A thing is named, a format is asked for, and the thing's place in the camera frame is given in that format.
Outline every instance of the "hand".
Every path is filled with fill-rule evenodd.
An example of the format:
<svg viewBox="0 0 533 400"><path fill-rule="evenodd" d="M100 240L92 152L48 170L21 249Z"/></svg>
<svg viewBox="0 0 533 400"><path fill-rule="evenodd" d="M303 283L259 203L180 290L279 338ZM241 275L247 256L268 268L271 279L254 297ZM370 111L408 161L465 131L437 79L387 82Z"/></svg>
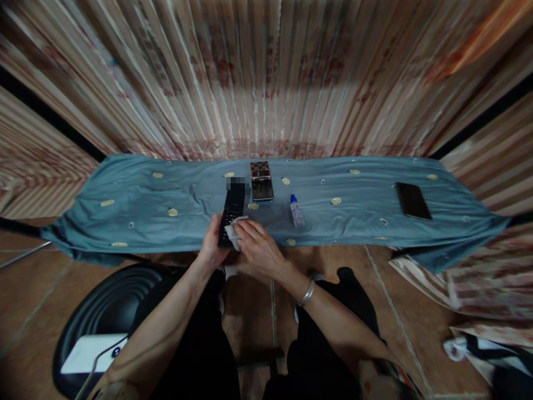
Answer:
<svg viewBox="0 0 533 400"><path fill-rule="evenodd" d="M218 247L218 231L221 219L222 214L218 216L216 214L211 215L211 223L209 224L209 228L207 228L207 233L202 242L202 248L197 257L198 261L207 264L213 270L226 259L230 250L229 248Z"/></svg>
<svg viewBox="0 0 533 400"><path fill-rule="evenodd" d="M234 228L240 237L238 241L240 249L248 262L259 272L270 278L275 278L288 264L288 261L279 251L278 245L263 225L244 219L237 221Z"/></svg>

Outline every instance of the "small plastic bottle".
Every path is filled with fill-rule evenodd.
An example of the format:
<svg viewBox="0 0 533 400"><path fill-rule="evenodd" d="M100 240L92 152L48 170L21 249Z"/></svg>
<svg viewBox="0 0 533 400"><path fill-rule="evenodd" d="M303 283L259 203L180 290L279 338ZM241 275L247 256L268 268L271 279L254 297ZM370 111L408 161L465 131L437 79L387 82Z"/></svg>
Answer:
<svg viewBox="0 0 533 400"><path fill-rule="evenodd" d="M300 206L298 205L298 200L296 196L290 195L290 210L293 214L293 221L296 227L305 226L304 216L301 213Z"/></svg>

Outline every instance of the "speaker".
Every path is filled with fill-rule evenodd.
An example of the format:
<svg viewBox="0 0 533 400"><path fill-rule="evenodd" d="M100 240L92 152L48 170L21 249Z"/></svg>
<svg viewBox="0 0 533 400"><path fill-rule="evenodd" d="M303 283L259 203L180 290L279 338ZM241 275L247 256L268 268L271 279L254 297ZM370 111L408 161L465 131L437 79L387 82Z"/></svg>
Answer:
<svg viewBox="0 0 533 400"><path fill-rule="evenodd" d="M122 268L96 286L68 320L53 358L54 384L62 395L74 399L88 373L61 374L61 367L77 340L87 334L128 333L141 300L170 271L157 264L140 263ZM103 373L95 373L84 398Z"/></svg>

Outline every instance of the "silver bracelet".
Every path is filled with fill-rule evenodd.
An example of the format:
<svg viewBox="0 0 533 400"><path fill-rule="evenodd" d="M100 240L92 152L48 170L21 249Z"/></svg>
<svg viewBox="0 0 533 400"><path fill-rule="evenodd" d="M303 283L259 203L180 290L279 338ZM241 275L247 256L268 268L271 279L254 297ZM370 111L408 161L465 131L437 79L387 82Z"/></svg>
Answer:
<svg viewBox="0 0 533 400"><path fill-rule="evenodd" d="M311 280L311 284L309 285L309 289L307 289L307 293L304 295L304 298L298 303L300 307L303 307L307 304L311 296L313 295L313 291L315 290L315 281Z"/></svg>

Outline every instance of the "blue tablecloth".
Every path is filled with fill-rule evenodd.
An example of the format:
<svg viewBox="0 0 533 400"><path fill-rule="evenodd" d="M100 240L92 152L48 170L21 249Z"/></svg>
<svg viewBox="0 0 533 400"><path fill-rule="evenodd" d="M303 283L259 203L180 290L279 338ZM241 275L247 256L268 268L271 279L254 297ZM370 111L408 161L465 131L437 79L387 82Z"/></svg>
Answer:
<svg viewBox="0 0 533 400"><path fill-rule="evenodd" d="M116 264L114 253L198 250L211 213L224 207L227 178L250 182L253 159L182 162L134 154L109 156L75 205L41 229L76 259ZM412 157L269 159L274 200L244 213L281 246L378 244L419 247L412 257L431 272L452 266L508 225L436 160ZM419 186L432 221L403 214L394 184ZM305 227L290 218L290 195Z"/></svg>

